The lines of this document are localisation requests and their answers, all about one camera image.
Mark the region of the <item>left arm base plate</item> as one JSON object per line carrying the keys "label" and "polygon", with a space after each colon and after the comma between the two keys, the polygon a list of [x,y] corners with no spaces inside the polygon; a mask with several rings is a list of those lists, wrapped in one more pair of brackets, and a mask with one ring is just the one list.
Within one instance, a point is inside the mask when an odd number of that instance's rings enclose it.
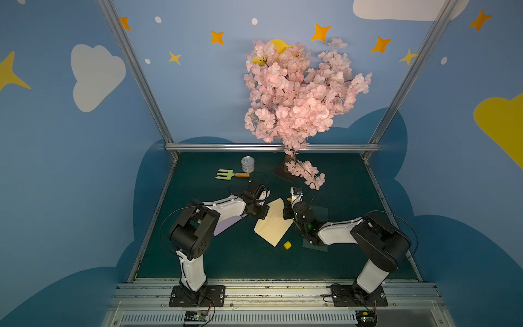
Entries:
{"label": "left arm base plate", "polygon": [[170,295],[169,307],[223,307],[226,286],[207,286],[192,291],[184,285],[174,286]]}

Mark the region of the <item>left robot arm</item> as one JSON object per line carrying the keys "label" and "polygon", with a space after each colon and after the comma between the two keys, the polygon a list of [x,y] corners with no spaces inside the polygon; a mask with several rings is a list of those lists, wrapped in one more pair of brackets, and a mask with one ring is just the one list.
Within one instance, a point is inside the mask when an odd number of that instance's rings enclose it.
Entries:
{"label": "left robot arm", "polygon": [[214,238],[219,223],[233,222],[236,218],[252,216],[265,219],[269,206],[265,204],[270,190],[255,181],[238,194],[213,202],[191,201],[182,209],[170,228],[168,240],[175,250],[181,278],[173,288],[171,307],[197,307],[204,304],[222,306],[219,296],[225,294],[223,286],[208,287],[204,272],[204,254]]}

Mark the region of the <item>cream yellow envelope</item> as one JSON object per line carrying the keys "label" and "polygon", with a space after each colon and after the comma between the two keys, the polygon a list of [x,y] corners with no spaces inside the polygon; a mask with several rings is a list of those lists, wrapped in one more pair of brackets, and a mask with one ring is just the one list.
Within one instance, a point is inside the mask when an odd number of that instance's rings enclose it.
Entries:
{"label": "cream yellow envelope", "polygon": [[259,219],[254,227],[254,232],[274,247],[278,245],[294,222],[292,219],[284,219],[285,204],[288,204],[288,201],[281,198],[269,203],[266,218]]}

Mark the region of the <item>dark green envelope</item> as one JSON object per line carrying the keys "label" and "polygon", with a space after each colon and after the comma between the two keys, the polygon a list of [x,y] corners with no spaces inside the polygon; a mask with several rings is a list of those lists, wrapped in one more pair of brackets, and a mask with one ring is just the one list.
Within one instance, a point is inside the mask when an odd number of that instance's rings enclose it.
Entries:
{"label": "dark green envelope", "polygon": [[[325,224],[328,221],[328,209],[324,207],[312,206],[311,207],[316,219],[320,222],[321,225]],[[327,245],[313,245],[306,239],[302,240],[302,246],[305,249],[315,250],[317,252],[328,252]]]}

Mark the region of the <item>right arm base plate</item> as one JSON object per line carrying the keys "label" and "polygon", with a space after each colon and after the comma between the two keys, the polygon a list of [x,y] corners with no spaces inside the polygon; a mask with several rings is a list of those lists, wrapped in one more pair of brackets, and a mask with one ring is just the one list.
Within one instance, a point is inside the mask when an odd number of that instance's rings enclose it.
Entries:
{"label": "right arm base plate", "polygon": [[330,286],[335,307],[387,307],[388,300],[382,286],[367,293],[357,285],[333,283]]}

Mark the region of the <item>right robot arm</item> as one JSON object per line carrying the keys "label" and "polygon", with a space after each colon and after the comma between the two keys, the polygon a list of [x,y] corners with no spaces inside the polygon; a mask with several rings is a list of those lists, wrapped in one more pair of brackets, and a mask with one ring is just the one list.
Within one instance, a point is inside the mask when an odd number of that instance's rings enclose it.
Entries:
{"label": "right robot arm", "polygon": [[343,301],[348,305],[386,305],[381,284],[407,257],[412,242],[378,214],[380,211],[370,211],[349,221],[321,223],[311,206],[301,200],[284,206],[283,218],[292,219],[298,234],[308,243],[314,246],[356,244],[367,255],[368,261],[351,286],[331,286],[333,302],[337,305]]}

